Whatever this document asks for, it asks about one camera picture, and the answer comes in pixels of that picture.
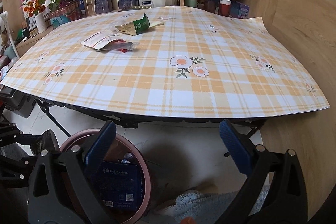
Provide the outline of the brown round trash bin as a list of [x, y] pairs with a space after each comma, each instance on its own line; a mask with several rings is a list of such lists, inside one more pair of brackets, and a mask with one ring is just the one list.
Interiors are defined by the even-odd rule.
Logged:
[[70, 184], [90, 223], [136, 223], [150, 201], [147, 163], [113, 123], [83, 130], [61, 146]]

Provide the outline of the white printed label pouch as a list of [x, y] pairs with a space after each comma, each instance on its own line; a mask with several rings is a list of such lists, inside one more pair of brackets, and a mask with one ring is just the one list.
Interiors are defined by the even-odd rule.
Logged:
[[80, 44], [93, 50], [102, 50], [110, 43], [123, 42], [123, 39], [117, 35], [97, 32], [84, 39]]

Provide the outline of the white desk fan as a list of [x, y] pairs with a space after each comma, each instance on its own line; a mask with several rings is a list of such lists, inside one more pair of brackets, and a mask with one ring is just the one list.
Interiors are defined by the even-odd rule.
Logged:
[[13, 48], [13, 51], [15, 52], [15, 55], [17, 58], [20, 58], [19, 53], [17, 52], [13, 37], [11, 35], [11, 29], [10, 29], [10, 25], [9, 25], [9, 21], [8, 21], [8, 12], [4, 11], [0, 14], [0, 19], [1, 19], [1, 33], [3, 33], [4, 31], [6, 31], [7, 36], [9, 38], [9, 41], [11, 43], [11, 46]]

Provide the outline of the gold blue gift box left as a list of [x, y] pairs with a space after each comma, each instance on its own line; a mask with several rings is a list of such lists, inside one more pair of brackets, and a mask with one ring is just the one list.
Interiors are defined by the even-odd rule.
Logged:
[[83, 0], [87, 16], [110, 12], [109, 0]]

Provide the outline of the yellow plaid tablecloth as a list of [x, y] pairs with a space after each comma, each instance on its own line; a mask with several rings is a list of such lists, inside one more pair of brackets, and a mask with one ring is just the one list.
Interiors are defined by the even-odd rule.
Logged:
[[[143, 34], [115, 28], [144, 14], [150, 28]], [[97, 32], [135, 47], [123, 53], [80, 44]], [[183, 6], [63, 24], [27, 51], [2, 84], [69, 105], [156, 117], [256, 118], [329, 107], [310, 73], [262, 18], [234, 19]]]

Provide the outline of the striped pink basket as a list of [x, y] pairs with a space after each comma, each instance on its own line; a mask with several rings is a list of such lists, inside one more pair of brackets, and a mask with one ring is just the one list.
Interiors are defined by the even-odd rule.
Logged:
[[53, 29], [62, 24], [81, 19], [82, 13], [79, 7], [79, 1], [75, 0], [69, 5], [50, 13], [50, 21]]

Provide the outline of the long blue coffee box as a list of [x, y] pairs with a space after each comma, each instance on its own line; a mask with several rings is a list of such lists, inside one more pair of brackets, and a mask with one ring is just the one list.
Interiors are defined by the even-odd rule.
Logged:
[[104, 161], [101, 163], [94, 187], [107, 207], [138, 210], [142, 198], [139, 168], [131, 163]]

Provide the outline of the black folding table frame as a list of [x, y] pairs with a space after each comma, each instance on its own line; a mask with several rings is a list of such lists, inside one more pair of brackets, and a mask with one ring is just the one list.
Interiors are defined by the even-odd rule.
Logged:
[[[71, 137], [70, 133], [57, 121], [57, 119], [50, 113], [50, 108], [52, 106], [59, 106], [68, 108], [71, 110], [75, 110], [76, 112], [82, 113], [92, 118], [99, 119], [101, 121], [113, 121], [116, 125], [121, 126], [123, 128], [133, 128], [137, 129], [139, 123], [145, 122], [169, 122], [169, 123], [219, 123], [224, 118], [186, 118], [186, 117], [156, 117], [156, 116], [145, 116], [145, 115], [135, 115], [129, 113], [117, 113], [112, 111], [103, 111], [103, 110], [95, 110], [89, 109], [86, 107], [80, 107], [75, 105], [69, 105], [66, 103], [61, 103], [57, 101], [51, 101], [44, 99], [42, 97], [37, 97], [33, 95], [28, 95], [32, 98], [35, 103], [39, 106], [39, 108], [49, 117], [49, 119], [68, 137]], [[247, 136], [252, 137], [258, 130], [262, 128], [262, 126], [266, 123], [267, 118], [228, 118], [232, 124], [245, 126], [251, 128], [251, 130], [247, 133]], [[43, 150], [43, 142], [35, 141], [31, 147], [31, 151], [33, 155], [39, 155], [41, 150]]]

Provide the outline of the red paper cup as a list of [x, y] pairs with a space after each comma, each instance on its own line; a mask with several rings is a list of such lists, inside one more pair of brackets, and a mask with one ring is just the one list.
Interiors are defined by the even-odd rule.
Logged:
[[230, 0], [219, 0], [219, 14], [222, 16], [229, 16], [231, 8]]

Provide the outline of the green gold carton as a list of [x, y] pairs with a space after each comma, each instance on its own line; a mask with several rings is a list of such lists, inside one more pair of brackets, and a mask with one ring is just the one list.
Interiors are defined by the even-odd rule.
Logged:
[[150, 21], [146, 14], [141, 19], [134, 20], [125, 24], [115, 25], [115, 28], [123, 34], [136, 36], [143, 34], [150, 28]]

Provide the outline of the orange flowers white vase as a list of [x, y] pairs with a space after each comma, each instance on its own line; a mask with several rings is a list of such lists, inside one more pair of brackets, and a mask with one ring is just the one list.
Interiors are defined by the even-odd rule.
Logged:
[[37, 29], [40, 34], [47, 30], [47, 23], [45, 19], [46, 5], [40, 4], [40, 0], [28, 1], [23, 5], [23, 12], [27, 16], [26, 23], [29, 31]]

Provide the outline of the low wooden cabinet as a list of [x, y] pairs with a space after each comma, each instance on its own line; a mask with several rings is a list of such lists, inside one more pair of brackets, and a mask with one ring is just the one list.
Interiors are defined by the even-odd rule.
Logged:
[[25, 41], [21, 41], [16, 45], [17, 52], [20, 57], [22, 57], [30, 48], [32, 48], [40, 39], [44, 38], [53, 30], [53, 27], [50, 26], [44, 32], [35, 35], [33, 38], [28, 38]]

